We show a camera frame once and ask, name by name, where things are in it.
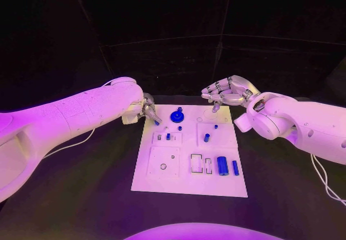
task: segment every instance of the table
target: table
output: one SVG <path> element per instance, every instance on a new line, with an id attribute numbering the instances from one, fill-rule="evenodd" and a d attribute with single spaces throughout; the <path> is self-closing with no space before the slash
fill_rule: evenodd
<path id="1" fill-rule="evenodd" d="M 154 101 L 208 105 L 198 96 L 154 96 Z M 232 119 L 244 112 L 232 106 Z M 143 126 L 144 118 L 131 125 L 118 118 L 84 144 L 40 162 L 2 209 L 2 239 L 114 240 L 192 222 L 234 225 L 288 240 L 346 239 L 346 208 L 324 192 L 309 153 L 254 130 L 235 128 L 248 198 L 131 191 Z M 346 166 L 322 164 L 330 187 L 346 198 Z"/>

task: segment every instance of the cable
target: cable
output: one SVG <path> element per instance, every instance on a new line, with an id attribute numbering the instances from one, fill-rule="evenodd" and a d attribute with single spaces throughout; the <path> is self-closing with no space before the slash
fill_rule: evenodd
<path id="1" fill-rule="evenodd" d="M 346 199 L 342 199 L 342 198 L 337 196 L 337 194 L 335 193 L 335 191 L 332 190 L 332 188 L 329 187 L 329 175 L 327 175 L 327 172 L 326 172 L 326 170 L 324 170 L 324 167 L 323 167 L 320 161 L 317 160 L 317 158 L 316 158 L 316 156 L 314 156 L 313 154 L 310 154 L 310 158 L 312 158 L 312 164 L 313 164 L 314 170 L 316 170 L 316 172 L 317 172 L 317 174 L 319 174 L 319 178 L 320 178 L 322 182 L 324 183 L 326 194 L 330 196 L 330 198 L 333 198 L 335 200 L 340 201 L 340 203 L 346 206 Z M 323 176 L 322 176 L 322 174 L 320 174 L 320 171 L 319 171 L 319 169 L 317 169 L 317 167 L 316 167 L 314 161 L 319 163 L 319 166 L 320 166 L 320 168 L 322 168 L 322 170 L 323 170 L 324 179 L 323 179 Z"/>
<path id="2" fill-rule="evenodd" d="M 114 81 L 114 79 L 110 80 L 110 81 L 102 85 L 102 87 L 104 87 L 108 83 L 111 83 L 113 81 Z M 91 138 L 94 131 L 95 131 L 95 128 L 91 130 L 89 136 L 87 137 L 87 139 L 85 139 L 84 141 L 81 141 L 81 142 L 77 143 L 77 144 L 72 144 L 72 145 L 69 145 L 69 146 L 62 147 L 62 148 L 58 149 L 56 151 L 51 152 L 42 159 L 48 158 L 51 155 L 53 155 L 55 153 L 58 153 L 61 150 L 68 149 L 68 148 L 71 148 L 71 147 L 74 147 L 74 146 L 85 143 L 87 140 Z"/>

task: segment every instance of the circular hole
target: circular hole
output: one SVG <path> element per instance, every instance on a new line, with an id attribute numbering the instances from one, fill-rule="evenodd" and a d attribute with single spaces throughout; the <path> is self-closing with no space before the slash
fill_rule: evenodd
<path id="1" fill-rule="evenodd" d="M 314 135 L 314 130 L 310 130 L 307 136 L 312 137 Z"/>

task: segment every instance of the robotic hand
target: robotic hand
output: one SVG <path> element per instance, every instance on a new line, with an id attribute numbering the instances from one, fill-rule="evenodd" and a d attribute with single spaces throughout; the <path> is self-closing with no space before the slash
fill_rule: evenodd
<path id="1" fill-rule="evenodd" d="M 213 112 L 222 103 L 247 108 L 247 113 L 234 120 L 242 132 L 254 128 L 264 138 L 286 138 L 303 151 L 346 164 L 346 108 L 261 93 L 237 75 L 208 86 L 202 98 L 213 101 Z"/>
<path id="2" fill-rule="evenodd" d="M 162 122 L 154 99 L 130 77 L 59 101 L 0 113 L 0 202 L 19 190 L 53 147 L 120 116 L 124 124 L 143 116 Z"/>

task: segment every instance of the black background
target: black background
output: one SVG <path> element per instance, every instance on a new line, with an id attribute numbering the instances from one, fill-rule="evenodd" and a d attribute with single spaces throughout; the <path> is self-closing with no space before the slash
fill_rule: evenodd
<path id="1" fill-rule="evenodd" d="M 346 3 L 7 1 L 2 112 L 130 76 L 153 95 L 196 96 L 239 75 L 260 91 L 346 106 Z"/>

